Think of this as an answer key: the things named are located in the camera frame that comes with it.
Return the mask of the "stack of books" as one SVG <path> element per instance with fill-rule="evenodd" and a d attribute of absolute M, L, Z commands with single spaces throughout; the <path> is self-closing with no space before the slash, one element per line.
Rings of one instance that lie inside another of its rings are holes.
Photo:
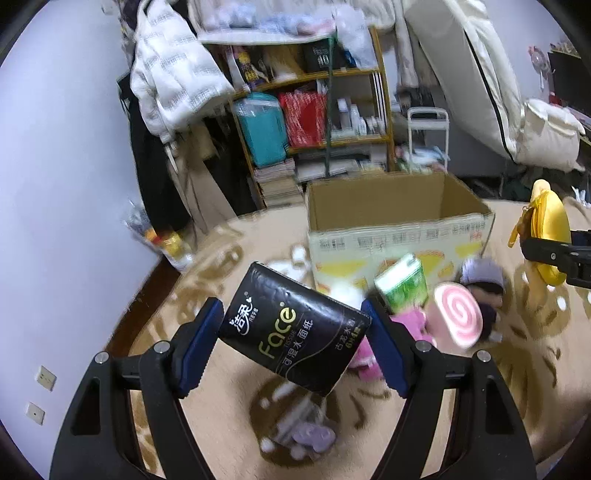
<path fill-rule="evenodd" d="M 293 158 L 254 169 L 253 179 L 267 208 L 304 203 L 304 191 L 297 183 L 296 163 Z"/>

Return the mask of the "black hanging coat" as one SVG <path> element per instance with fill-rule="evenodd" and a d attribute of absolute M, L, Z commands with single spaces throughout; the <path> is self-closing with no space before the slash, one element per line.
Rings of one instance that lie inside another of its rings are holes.
<path fill-rule="evenodd" d="M 190 216 L 168 173 L 164 146 L 144 124 L 138 99 L 130 87 L 130 74 L 120 77 L 117 85 L 129 121 L 137 182 L 148 219 L 157 234 L 180 232 L 189 224 Z"/>

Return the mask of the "red gift bag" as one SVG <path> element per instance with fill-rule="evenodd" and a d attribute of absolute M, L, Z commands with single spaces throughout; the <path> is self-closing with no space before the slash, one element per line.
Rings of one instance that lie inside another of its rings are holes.
<path fill-rule="evenodd" d="M 325 94 L 318 92 L 280 93 L 291 148 L 315 147 L 325 141 Z"/>

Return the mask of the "pink plush bear keychain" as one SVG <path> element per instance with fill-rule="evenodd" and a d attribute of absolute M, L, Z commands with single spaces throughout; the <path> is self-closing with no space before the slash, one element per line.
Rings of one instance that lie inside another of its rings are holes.
<path fill-rule="evenodd" d="M 380 303 L 367 299 L 362 312 L 372 323 L 349 369 L 356 371 L 363 381 L 384 379 L 391 389 L 405 396 L 412 383 L 415 343 L 427 341 L 436 345 L 426 329 L 425 311 L 412 308 L 391 315 Z"/>

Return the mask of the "wall socket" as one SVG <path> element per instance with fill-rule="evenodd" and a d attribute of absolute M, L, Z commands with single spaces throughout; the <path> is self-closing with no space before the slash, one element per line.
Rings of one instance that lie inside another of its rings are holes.
<path fill-rule="evenodd" d="M 57 376 L 48 370 L 45 366 L 41 365 L 36 373 L 35 381 L 48 391 L 54 389 Z"/>

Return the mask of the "green pole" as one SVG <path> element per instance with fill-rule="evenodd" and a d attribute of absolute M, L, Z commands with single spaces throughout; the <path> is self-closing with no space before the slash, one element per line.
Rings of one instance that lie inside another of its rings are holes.
<path fill-rule="evenodd" d="M 332 83 L 334 83 L 335 65 L 335 42 L 337 42 L 337 30 L 329 37 L 329 63 L 327 94 L 325 99 L 325 179 L 331 178 L 331 156 L 332 156 Z"/>

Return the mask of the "white fluffy plush yellow pompoms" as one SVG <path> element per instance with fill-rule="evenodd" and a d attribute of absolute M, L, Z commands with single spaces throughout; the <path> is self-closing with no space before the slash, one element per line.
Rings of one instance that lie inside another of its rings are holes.
<path fill-rule="evenodd" d="M 332 306 L 342 312 L 360 312 L 363 301 L 366 299 L 366 292 L 348 281 L 337 281 L 332 284 L 318 283 L 317 288 L 318 292 L 331 299 Z"/>

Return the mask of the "white-haired doll plush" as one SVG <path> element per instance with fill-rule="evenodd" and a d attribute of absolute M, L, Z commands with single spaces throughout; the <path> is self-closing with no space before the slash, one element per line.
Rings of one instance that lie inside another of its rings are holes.
<path fill-rule="evenodd" d="M 459 280 L 475 298 L 481 311 L 483 328 L 479 341 L 500 343 L 503 334 L 496 327 L 506 293 L 502 268 L 491 258 L 471 257 L 464 261 Z"/>

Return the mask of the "teal bag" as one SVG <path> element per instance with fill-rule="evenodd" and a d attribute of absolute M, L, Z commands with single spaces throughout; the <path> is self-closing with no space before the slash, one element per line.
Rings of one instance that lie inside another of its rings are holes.
<path fill-rule="evenodd" d="M 287 127 L 279 99 L 259 92 L 249 94 L 235 103 L 235 114 L 257 168 L 287 158 Z"/>

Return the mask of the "purple toy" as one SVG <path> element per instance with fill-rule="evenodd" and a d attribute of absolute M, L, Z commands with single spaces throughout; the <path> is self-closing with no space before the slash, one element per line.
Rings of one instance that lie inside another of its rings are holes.
<path fill-rule="evenodd" d="M 269 454 L 283 447 L 295 461 L 318 460 L 334 447 L 338 438 L 338 429 L 327 411 L 327 399 L 317 403 L 311 395 L 305 395 L 295 400 L 276 421 L 270 434 L 259 440 L 260 450 Z"/>

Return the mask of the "green tissue pack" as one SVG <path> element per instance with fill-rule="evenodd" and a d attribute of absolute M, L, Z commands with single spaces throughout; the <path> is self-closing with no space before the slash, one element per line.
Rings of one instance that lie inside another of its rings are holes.
<path fill-rule="evenodd" d="M 403 256 L 377 276 L 375 287 L 393 314 L 422 307 L 429 295 L 423 265 L 414 254 Z"/>

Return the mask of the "wooden bookshelf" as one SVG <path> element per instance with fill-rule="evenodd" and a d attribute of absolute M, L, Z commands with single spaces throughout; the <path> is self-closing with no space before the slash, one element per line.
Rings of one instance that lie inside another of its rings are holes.
<path fill-rule="evenodd" d="M 362 168 L 390 170 L 392 109 L 379 33 L 353 56 L 339 34 L 279 45 L 222 45 L 245 86 L 229 102 L 256 207 L 304 200 L 304 184 Z"/>

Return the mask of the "white plastic bag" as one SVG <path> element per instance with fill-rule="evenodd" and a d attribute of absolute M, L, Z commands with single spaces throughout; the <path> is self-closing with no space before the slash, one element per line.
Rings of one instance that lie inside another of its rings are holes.
<path fill-rule="evenodd" d="M 339 45 L 351 54 L 360 69 L 376 68 L 378 60 L 372 35 L 362 10 L 348 4 L 332 6 Z"/>

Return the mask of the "white rolling cart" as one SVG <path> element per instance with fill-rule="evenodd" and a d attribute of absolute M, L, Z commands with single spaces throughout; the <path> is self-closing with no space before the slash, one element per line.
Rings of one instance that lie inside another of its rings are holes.
<path fill-rule="evenodd" d="M 401 169 L 407 173 L 447 172 L 451 161 L 450 124 L 444 108 L 408 108 L 407 143 L 400 149 Z"/>

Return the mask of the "yellow round plush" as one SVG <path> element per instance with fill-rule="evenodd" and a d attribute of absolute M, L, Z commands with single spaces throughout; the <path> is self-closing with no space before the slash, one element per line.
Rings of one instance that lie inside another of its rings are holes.
<path fill-rule="evenodd" d="M 565 206 L 550 184 L 539 179 L 534 182 L 530 202 L 514 226 L 508 247 L 529 237 L 571 243 L 571 230 Z"/>

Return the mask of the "cardboard box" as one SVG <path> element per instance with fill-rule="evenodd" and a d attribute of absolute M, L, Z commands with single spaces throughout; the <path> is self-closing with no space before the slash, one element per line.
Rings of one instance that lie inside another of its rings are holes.
<path fill-rule="evenodd" d="M 362 291 L 412 253 L 430 287 L 456 278 L 481 255 L 495 214 L 445 172 L 382 173 L 313 182 L 307 189 L 308 250 L 315 286 Z"/>

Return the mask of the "pink swirl roll plush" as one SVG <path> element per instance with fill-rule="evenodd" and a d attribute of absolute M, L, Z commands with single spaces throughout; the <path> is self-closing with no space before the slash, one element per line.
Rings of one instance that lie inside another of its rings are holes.
<path fill-rule="evenodd" d="M 454 282 L 435 287 L 425 306 L 426 329 L 440 351 L 471 349 L 483 330 L 483 317 L 472 293 Z"/>

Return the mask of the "cream office chair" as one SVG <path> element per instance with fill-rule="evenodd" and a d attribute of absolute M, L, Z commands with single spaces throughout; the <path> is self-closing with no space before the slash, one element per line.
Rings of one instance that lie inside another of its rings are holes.
<path fill-rule="evenodd" d="M 460 128 L 515 163 L 583 169 L 583 125 L 565 108 L 521 95 L 484 2 L 405 1 L 403 8 Z"/>

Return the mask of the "white puffer jacket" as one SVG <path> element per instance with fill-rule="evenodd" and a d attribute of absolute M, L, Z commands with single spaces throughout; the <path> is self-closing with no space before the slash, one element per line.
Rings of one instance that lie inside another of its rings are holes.
<path fill-rule="evenodd" d="M 167 1 L 143 1 L 138 7 L 130 87 L 148 131 L 164 144 L 235 94 Z"/>

